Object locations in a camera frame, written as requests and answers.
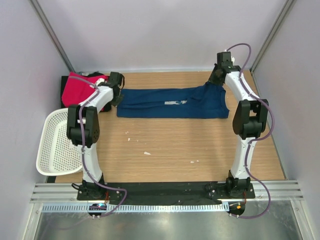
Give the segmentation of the blue printed t-shirt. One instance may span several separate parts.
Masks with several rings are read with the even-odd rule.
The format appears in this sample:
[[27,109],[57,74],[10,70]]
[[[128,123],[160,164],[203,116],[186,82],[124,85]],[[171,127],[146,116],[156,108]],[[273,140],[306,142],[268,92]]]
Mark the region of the blue printed t-shirt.
[[226,91],[206,82],[189,88],[124,89],[119,118],[227,119]]

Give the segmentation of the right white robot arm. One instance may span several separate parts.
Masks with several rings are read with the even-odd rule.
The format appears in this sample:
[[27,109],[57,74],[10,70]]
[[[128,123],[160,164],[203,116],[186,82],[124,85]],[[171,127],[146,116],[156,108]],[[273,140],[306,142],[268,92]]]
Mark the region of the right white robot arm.
[[266,130],[269,102],[260,99],[247,83],[243,71],[234,65],[229,51],[217,53],[217,63],[209,77],[209,82],[229,87],[238,105],[232,120],[232,129],[237,136],[237,147],[233,165],[225,183],[218,183],[212,194],[228,199],[240,199],[246,194],[254,197],[251,189],[251,162],[257,139]]

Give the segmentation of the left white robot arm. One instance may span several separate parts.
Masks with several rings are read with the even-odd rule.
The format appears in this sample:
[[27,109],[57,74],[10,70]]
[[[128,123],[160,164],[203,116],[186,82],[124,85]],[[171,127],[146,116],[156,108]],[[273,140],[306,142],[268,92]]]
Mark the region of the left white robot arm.
[[117,106],[123,99],[121,91],[125,77],[119,72],[111,72],[107,81],[94,84],[79,76],[70,79],[84,82],[95,92],[79,104],[73,104],[67,110],[66,136],[76,146],[81,155],[82,183],[71,186],[78,191],[78,200],[101,200],[108,191],[126,192],[122,188],[109,187],[99,165],[97,142],[100,137],[99,112],[105,105]]

